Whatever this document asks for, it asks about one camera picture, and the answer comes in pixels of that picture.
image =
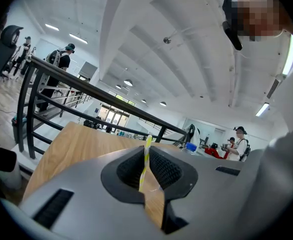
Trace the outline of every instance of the desk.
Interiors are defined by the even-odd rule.
[[[69,122],[41,158],[26,187],[23,199],[74,163],[123,149],[144,146],[145,143],[143,140],[117,136]],[[176,146],[169,144],[152,143],[152,145],[179,150]],[[164,209],[164,193],[162,190],[156,190],[158,187],[157,180],[148,168],[142,191],[145,194],[145,210],[160,227]]]

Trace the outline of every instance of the blue object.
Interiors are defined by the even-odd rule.
[[[192,151],[192,152],[194,152],[194,151],[197,150],[197,146],[194,145],[193,143],[190,143],[190,142],[187,142],[187,143],[185,144],[185,148],[186,148],[187,150]]]

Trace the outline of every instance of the black backpack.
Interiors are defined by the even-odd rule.
[[[239,161],[241,161],[241,162],[245,162],[247,160],[250,152],[251,152],[251,148],[250,148],[250,145],[249,145],[249,141],[247,139],[245,139],[245,138],[241,139],[238,144],[240,144],[241,141],[243,141],[243,140],[246,141],[246,149],[244,151],[244,154],[242,156],[240,155],[240,160]]]

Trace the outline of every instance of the wooden panel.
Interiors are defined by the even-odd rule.
[[[145,141],[142,140],[116,136],[69,122],[44,153],[26,187],[23,199],[74,163],[144,144]],[[152,145],[179,150],[174,145],[162,143],[152,143]],[[164,193],[159,188],[150,167],[145,174],[142,192],[145,194],[146,212],[160,227],[164,208]]]

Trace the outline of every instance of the black handrail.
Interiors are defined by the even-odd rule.
[[[39,139],[45,143],[48,143],[48,144],[51,143],[50,139],[47,139],[46,137],[35,133],[35,130],[37,128],[39,128],[40,126],[33,125],[34,119],[39,120],[40,125],[46,124],[50,127],[53,127],[55,129],[61,131],[63,129],[63,127],[61,125],[58,125],[58,124],[50,121],[50,119],[52,119],[53,117],[55,117],[57,115],[60,115],[60,117],[61,117],[63,111],[69,112],[73,115],[79,116],[81,118],[87,119],[89,121],[95,122],[95,123],[103,125],[103,126],[109,126],[111,128],[130,132],[133,134],[138,134],[141,136],[148,136],[149,135],[144,132],[140,132],[140,131],[125,128],[125,127],[122,127],[122,126],[119,126],[116,124],[105,122],[103,120],[92,117],[88,114],[74,110],[71,108],[71,106],[67,106],[69,104],[76,103],[75,107],[77,107],[77,105],[80,102],[84,103],[85,101],[89,101],[92,97],[100,100],[101,102],[105,102],[111,106],[117,107],[118,109],[123,110],[127,113],[130,113],[134,116],[138,116],[142,119],[150,121],[150,122],[154,123],[154,125],[157,124],[157,125],[161,126],[159,135],[152,135],[152,137],[156,138],[156,142],[160,142],[160,140],[166,140],[166,141],[170,141],[170,142],[177,142],[178,141],[178,142],[183,143],[183,141],[180,141],[180,140],[163,138],[163,135],[165,134],[167,129],[171,129],[175,132],[186,135],[187,133],[185,131],[181,130],[180,128],[177,128],[167,122],[164,122],[164,121],[156,118],[155,116],[150,115],[150,114],[144,112],[143,110],[138,109],[138,108],[108,94],[107,92],[96,88],[95,86],[93,86],[89,83],[83,82],[83,81],[79,80],[77,77],[75,77],[69,73],[66,73],[62,69],[60,69],[56,66],[53,66],[52,64],[49,64],[46,61],[43,61],[37,57],[32,57],[29,67],[30,67],[30,69],[26,73],[24,80],[23,80],[23,83],[22,83],[22,90],[21,90],[19,102],[18,102],[17,121],[19,122],[18,135],[20,136],[22,133],[22,117],[23,117],[23,107],[25,106],[24,102],[25,102],[25,98],[26,98],[26,93],[27,93],[28,88],[32,88],[31,94],[29,97],[29,101],[27,104],[27,120],[26,120],[27,144],[28,144],[29,155],[32,159],[36,158],[35,152],[38,152],[40,154],[44,153],[43,150],[34,146],[33,138],[37,138],[37,139]],[[34,80],[33,85],[29,85],[30,78],[31,78],[35,68],[37,68],[36,78]],[[49,98],[49,97],[41,94],[40,92],[38,92],[38,89],[43,87],[43,86],[39,86],[40,82],[41,82],[41,77],[43,74],[49,75],[50,77],[58,79],[62,83],[68,85],[69,86],[68,88],[64,88],[64,90],[68,90],[66,96],[59,97],[59,98]],[[78,99],[73,100],[71,102],[67,102],[68,98],[73,97],[70,95],[71,90],[76,90],[78,92],[81,92],[81,94],[76,95],[76,97],[79,97]],[[43,116],[41,116],[42,115],[41,113],[35,113],[35,106],[37,103],[39,103],[39,101],[40,102],[47,102],[47,103],[50,103],[51,105],[54,105],[54,108],[48,109],[47,111],[54,110],[55,108],[61,109],[61,111],[54,114],[50,118],[44,118]],[[20,148],[20,146],[22,146],[22,150],[23,150],[22,137],[19,139],[19,148]]]

